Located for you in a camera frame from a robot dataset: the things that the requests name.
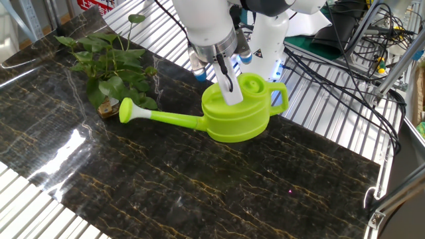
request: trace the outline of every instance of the marble table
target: marble table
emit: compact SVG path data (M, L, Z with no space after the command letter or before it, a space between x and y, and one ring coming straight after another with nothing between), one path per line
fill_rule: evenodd
M95 9L63 27L110 32ZM204 132L101 119L53 35L0 69L0 161L112 238L362 238L379 166L281 116L233 144ZM199 116L210 85L147 51L149 95Z

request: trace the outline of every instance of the watering can spout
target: watering can spout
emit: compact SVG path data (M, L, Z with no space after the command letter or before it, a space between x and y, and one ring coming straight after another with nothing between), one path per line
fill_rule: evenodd
M121 123L128 123L130 120L135 118L156 120L164 123L187 127L189 129L196 129L201 131L207 130L204 117L186 116L182 114L146 110L135 105L133 100L130 98L125 98L120 106L120 121Z

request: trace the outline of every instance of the logo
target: logo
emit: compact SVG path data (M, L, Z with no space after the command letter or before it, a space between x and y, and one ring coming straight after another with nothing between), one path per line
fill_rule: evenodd
M260 58L263 58L263 54L261 53L261 49L258 49L256 52L254 52L254 56L258 56Z

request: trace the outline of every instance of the leaf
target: leaf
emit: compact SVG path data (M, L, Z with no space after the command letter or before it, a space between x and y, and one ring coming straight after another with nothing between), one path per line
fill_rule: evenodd
M127 50L128 53L134 55L136 58L139 58L143 54L145 54L145 49L135 49L135 50Z
M150 89L149 84L144 81L133 82L133 86L136 87L136 89L138 89L141 92L147 92Z
M112 44L112 42L118 37L118 35L115 34L105 34L105 33L92 33L88 35L90 38L98 38L98 39L104 39L107 40Z
M137 92L136 89L131 89L129 91L129 96L130 98L133 100L133 102L138 105L140 104L140 96L139 96L139 92Z
M113 49L108 52L108 57L112 58L115 55L116 61L131 62L135 59L140 58L140 56L143 55L144 53L145 53L144 49L129 50L129 51Z
M152 67L152 66L148 66L146 69L145 69L145 73L148 75L148 76L155 76L157 73L158 73L158 70L157 69L155 69L154 67Z
M98 62L100 63L100 67L105 70L106 65L110 65L113 63L112 58L108 57L108 61L106 59L106 55L99 56Z
M58 40L58 42L64 44L65 46L73 47L76 44L75 40L70 37L54 37Z
M140 82L142 80L145 80L146 77L142 74L138 74L136 72L133 72L131 70L125 70L122 72L118 72L118 76L125 82L134 83L134 82Z
M75 66L69 68L71 71L83 71L85 69L84 65L77 63Z
M91 52L77 52L75 53L75 57L80 62L90 62L93 57L93 53Z
M128 16L128 21L131 22L131 23L135 23L135 24L141 23L145 19L146 19L145 16L138 15L138 14L132 14L132 15Z
M87 81L86 93L88 100L97 110L105 100L105 94L99 89L99 81L95 78L90 78Z
M117 90L117 92L121 95L126 86L124 86L124 82L118 76L112 76L108 82Z
M104 40L90 39L88 37L78 39L78 43L83 44L84 49L86 49L88 52L100 52L103 48L109 46L109 44Z
M140 61L133 59L130 62L117 62L118 70L129 70L138 74L143 74L143 68L140 66Z
M114 88L114 86L106 81L99 82L99 90L110 97L113 97L117 100L121 100L120 94L117 92L117 90Z
M158 108L157 102L150 97L140 99L140 104L138 106L150 110L156 110Z

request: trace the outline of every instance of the watering can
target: watering can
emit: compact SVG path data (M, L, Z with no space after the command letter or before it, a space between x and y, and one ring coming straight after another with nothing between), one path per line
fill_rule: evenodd
M238 77L244 100L229 106L222 97L218 84L208 87L202 95L204 116L187 116L157 112L138 107L130 98L120 106L120 121L128 123L135 118L145 118L190 129L206 131L214 140L236 143L261 134L268 125L270 116L287 110L288 94L284 83L266 82L261 76L243 73ZM272 92L282 93L282 104L272 106Z

